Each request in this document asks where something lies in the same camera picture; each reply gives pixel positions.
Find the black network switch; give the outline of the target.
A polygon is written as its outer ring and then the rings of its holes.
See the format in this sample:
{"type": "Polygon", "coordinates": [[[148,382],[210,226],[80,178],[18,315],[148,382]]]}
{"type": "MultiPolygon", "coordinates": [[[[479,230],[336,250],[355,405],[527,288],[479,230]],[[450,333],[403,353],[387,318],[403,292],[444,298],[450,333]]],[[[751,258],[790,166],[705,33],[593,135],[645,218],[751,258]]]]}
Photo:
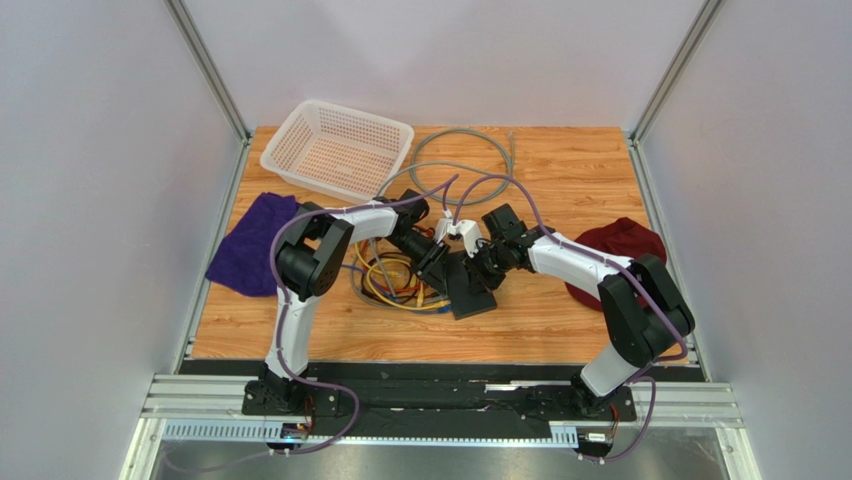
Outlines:
{"type": "Polygon", "coordinates": [[[442,263],[445,295],[455,320],[484,314],[497,308],[494,294],[471,269],[463,252],[447,255],[442,263]]]}

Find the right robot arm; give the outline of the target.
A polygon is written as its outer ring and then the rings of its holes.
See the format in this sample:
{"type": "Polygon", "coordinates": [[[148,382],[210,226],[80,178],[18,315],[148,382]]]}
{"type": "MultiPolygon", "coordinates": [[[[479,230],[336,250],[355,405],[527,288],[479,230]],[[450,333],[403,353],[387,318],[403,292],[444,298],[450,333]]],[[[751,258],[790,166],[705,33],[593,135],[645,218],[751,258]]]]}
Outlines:
{"type": "Polygon", "coordinates": [[[571,379],[570,408],[592,418],[613,396],[695,329],[695,318],[656,255],[637,258],[594,250],[548,227],[529,228],[504,204],[482,218],[489,238],[476,268],[494,282],[512,269],[557,278],[599,301],[608,344],[571,379]]]}

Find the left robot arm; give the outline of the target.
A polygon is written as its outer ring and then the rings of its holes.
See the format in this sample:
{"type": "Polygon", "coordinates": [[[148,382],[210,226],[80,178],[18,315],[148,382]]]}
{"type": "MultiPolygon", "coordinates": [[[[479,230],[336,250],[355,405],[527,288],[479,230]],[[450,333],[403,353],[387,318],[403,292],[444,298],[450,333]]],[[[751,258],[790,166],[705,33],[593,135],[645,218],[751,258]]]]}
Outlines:
{"type": "Polygon", "coordinates": [[[425,205],[426,196],[412,191],[398,200],[377,198],[339,209],[308,202],[281,227],[269,251],[278,301],[274,333],[257,378],[245,386],[244,414],[301,414],[309,396],[325,393],[357,398],[343,385],[303,376],[319,302],[337,281],[352,244],[390,237],[412,208],[425,205]]]}

